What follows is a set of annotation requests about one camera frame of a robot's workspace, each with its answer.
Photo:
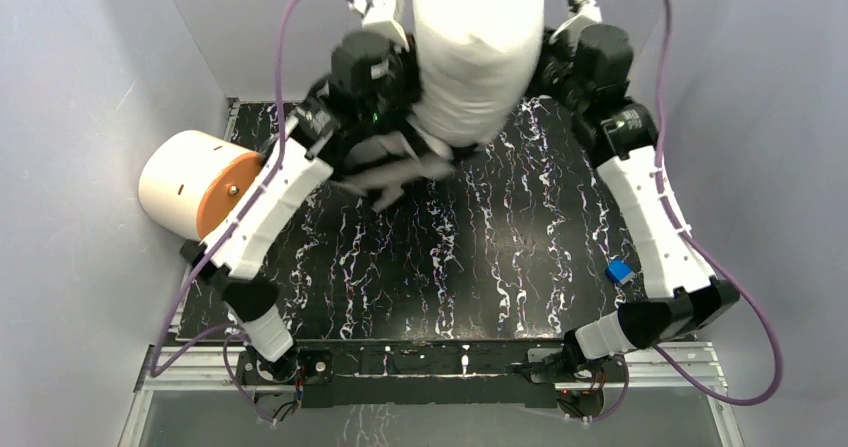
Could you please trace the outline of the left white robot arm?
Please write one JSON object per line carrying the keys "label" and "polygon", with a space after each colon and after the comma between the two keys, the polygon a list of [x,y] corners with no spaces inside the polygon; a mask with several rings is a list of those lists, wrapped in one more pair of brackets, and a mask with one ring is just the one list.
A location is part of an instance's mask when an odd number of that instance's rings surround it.
{"label": "left white robot arm", "polygon": [[420,99],[415,40],[358,30],[331,54],[330,71],[279,123],[261,170],[227,218],[186,259],[218,291],[275,383],[294,378],[299,358],[277,306],[277,287],[259,271],[267,251],[307,197],[328,180],[355,172],[362,142],[394,130],[408,135],[409,108]]}

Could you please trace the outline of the white pillow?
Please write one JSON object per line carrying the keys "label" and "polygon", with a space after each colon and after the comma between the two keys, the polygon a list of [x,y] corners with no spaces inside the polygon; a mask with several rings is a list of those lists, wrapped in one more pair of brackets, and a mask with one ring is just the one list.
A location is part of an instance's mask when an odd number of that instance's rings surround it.
{"label": "white pillow", "polygon": [[413,0],[413,14],[420,126],[455,147],[493,140],[535,72],[545,0]]}

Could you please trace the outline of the black white striped pillowcase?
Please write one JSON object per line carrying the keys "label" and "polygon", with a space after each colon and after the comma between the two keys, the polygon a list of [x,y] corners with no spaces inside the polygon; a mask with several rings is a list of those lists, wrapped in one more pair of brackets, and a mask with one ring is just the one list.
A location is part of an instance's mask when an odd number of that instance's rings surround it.
{"label": "black white striped pillowcase", "polygon": [[356,145],[334,171],[331,183],[368,197],[372,209],[379,212],[399,200],[409,184],[450,176],[502,129],[491,123],[470,127],[472,131],[461,136],[442,131],[415,113],[404,114],[389,122],[387,133],[371,135]]}

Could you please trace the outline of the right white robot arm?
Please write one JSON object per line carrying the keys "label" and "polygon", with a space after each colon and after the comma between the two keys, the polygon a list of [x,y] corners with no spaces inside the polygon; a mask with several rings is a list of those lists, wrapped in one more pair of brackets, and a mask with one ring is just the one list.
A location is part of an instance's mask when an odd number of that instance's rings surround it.
{"label": "right white robot arm", "polygon": [[592,24],[576,36],[548,28],[533,80],[570,113],[579,145],[623,217],[647,296],[565,334],[564,370],[577,381],[590,380],[605,357],[711,324],[740,299],[684,240],[689,226],[667,215],[664,206],[676,200],[671,188],[656,187],[658,128],[649,110],[627,94],[633,57],[619,27]]}

